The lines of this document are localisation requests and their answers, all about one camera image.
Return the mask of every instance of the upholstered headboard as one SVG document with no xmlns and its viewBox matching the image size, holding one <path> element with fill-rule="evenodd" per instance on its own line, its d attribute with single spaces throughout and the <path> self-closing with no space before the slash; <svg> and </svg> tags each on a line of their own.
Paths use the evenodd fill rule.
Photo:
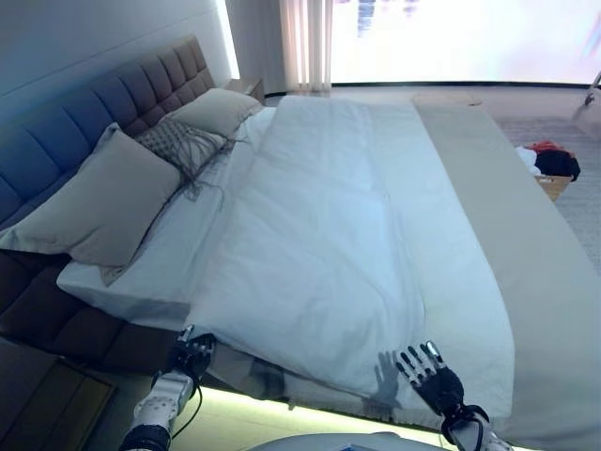
<svg viewBox="0 0 601 451">
<path fill-rule="evenodd" d="M 135 136 L 214 87 L 195 36 L 148 54 L 0 132 L 0 229 L 54 194 L 107 125 Z"/>
</svg>

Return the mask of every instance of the bright window light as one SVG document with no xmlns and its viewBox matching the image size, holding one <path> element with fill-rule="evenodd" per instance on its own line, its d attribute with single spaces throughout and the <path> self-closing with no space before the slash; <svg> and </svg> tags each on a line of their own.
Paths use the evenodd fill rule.
<svg viewBox="0 0 601 451">
<path fill-rule="evenodd" d="M 238 60 L 236 59 L 236 49 L 234 48 L 234 40 L 232 39 L 232 29 L 229 26 L 229 18 L 227 17 L 227 6 L 225 0 L 217 0 L 217 14 L 222 28 L 223 45 L 227 54 L 227 62 L 232 78 L 240 78 L 238 69 Z"/>
<path fill-rule="evenodd" d="M 599 0 L 334 0 L 332 16 L 334 83 L 589 85 L 601 67 Z"/>
</svg>

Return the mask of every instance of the white bedsheet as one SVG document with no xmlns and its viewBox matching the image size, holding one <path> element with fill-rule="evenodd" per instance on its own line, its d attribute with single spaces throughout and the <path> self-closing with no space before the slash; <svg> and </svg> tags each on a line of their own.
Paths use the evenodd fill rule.
<svg viewBox="0 0 601 451">
<path fill-rule="evenodd" d="M 425 306 L 424 336 L 439 346 L 466 391 L 502 424 L 512 410 L 514 339 L 501 293 L 440 157 L 412 104 L 371 107 L 374 161 L 403 225 Z M 286 375 L 300 404 L 365 412 L 357 397 Z M 405 409 L 423 409 L 414 397 Z M 430 412 L 395 410 L 399 422 L 435 428 Z"/>
<path fill-rule="evenodd" d="M 195 201 L 175 197 L 157 218 L 128 270 L 106 287 L 96 266 L 71 261 L 56 283 L 79 299 L 117 318 L 142 326 L 178 331 L 190 311 L 189 282 L 218 239 L 218 225 L 231 197 L 244 183 L 275 108 L 249 117 L 229 155 L 209 167 Z"/>
</svg>

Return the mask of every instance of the sheer curtain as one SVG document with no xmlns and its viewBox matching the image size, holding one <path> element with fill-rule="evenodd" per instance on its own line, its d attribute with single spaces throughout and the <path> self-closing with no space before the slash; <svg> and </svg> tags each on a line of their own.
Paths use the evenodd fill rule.
<svg viewBox="0 0 601 451">
<path fill-rule="evenodd" d="M 333 0 L 280 0 L 288 91 L 330 91 L 332 5 Z"/>
</svg>

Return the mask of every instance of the cable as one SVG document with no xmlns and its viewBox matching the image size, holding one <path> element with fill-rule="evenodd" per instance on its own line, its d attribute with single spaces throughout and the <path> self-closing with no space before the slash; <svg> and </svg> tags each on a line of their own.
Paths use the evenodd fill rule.
<svg viewBox="0 0 601 451">
<path fill-rule="evenodd" d="M 196 410 L 194 411 L 190 419 L 186 422 L 186 424 L 179 428 L 175 434 L 173 434 L 171 440 L 174 440 L 181 432 L 183 432 L 183 430 L 190 425 L 190 423 L 194 420 L 194 418 L 200 411 L 200 406 L 203 404 L 203 392 L 200 390 L 200 386 L 198 386 L 197 383 L 194 384 L 194 391 L 198 392 L 198 405 L 196 406 Z"/>
<path fill-rule="evenodd" d="M 476 441 L 476 451 L 479 451 L 482 449 L 482 440 L 484 438 L 484 426 L 482 426 L 482 423 L 474 418 L 465 420 L 467 423 L 475 423 L 476 425 L 478 425 L 478 439 Z"/>
</svg>

